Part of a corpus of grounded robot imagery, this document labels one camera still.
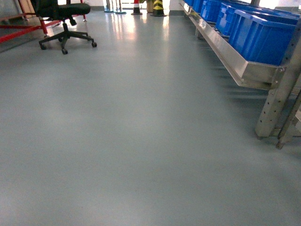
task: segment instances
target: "caution bollard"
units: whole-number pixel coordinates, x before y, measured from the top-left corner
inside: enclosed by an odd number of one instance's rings
[[[166,16],[164,15],[163,3],[161,0],[155,0],[152,16]]]

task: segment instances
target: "red rack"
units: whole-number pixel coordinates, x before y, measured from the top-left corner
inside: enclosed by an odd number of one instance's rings
[[[17,14],[15,16],[2,17],[2,18],[0,18],[0,22],[4,21],[4,20],[19,18],[19,17],[23,17],[24,19],[28,20],[27,15],[35,15],[34,13],[26,13],[22,2],[20,0],[18,0],[18,2],[19,2],[22,13]],[[0,43],[8,41],[8,40],[16,38],[16,37],[19,37],[21,35],[33,32],[37,29],[42,29],[44,34],[47,35],[48,34],[47,27],[59,23],[58,20],[51,21],[49,23],[45,23],[45,21],[41,20],[40,18],[39,18],[39,20],[40,20],[41,25],[0,25],[0,28],[2,28],[2,29],[18,29],[19,30],[19,31],[13,32],[11,34],[1,36]]]

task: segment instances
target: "blue plastic bin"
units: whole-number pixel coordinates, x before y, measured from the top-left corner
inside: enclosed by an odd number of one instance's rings
[[[221,0],[204,0],[201,10],[201,17],[210,22],[216,22],[221,9]]]
[[[235,19],[235,10],[239,9],[241,11],[252,14],[253,12],[266,13],[275,16],[282,16],[291,19],[299,19],[300,15],[293,14],[291,12],[286,12],[282,10],[273,10],[269,8],[262,8],[251,6],[249,4],[239,4],[231,2],[221,3],[221,10],[219,12],[215,27],[224,35],[230,35],[233,27],[233,22]]]
[[[203,0],[195,0],[193,3],[193,10],[197,13],[200,13],[202,11],[203,6]]]
[[[221,10],[219,12],[216,25],[215,27],[224,35],[230,35],[232,27],[233,27],[233,22],[235,19],[235,10],[240,9],[245,12],[253,12],[253,11],[258,11],[258,12],[268,12],[264,10],[263,8],[256,7],[256,6],[251,6],[247,3],[233,3],[233,2],[222,2],[221,3]]]
[[[229,44],[248,61],[280,65],[298,21],[241,10],[235,14]]]

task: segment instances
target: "black office chair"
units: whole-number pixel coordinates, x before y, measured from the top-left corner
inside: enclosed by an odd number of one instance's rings
[[[92,41],[92,47],[96,47],[97,43],[94,42],[88,33],[86,32],[71,32],[68,30],[68,26],[65,22],[66,19],[70,20],[72,26],[76,25],[76,21],[72,15],[84,15],[90,12],[91,7],[85,3],[75,3],[67,5],[58,5],[57,0],[31,0],[32,6],[37,16],[48,19],[46,20],[61,20],[63,21],[64,31],[56,34],[52,37],[45,38],[39,41],[42,50],[47,49],[43,44],[44,42],[58,39],[61,42],[62,53],[67,54],[68,51],[65,49],[65,44],[70,37],[86,39]]]

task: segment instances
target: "metal tray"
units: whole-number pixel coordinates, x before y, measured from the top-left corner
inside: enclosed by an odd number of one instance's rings
[[[281,78],[284,68],[245,60],[210,24],[184,1],[179,3],[184,13],[196,26],[197,31],[208,42],[220,61],[224,64],[234,81],[241,87],[273,89],[277,87],[276,78]]]

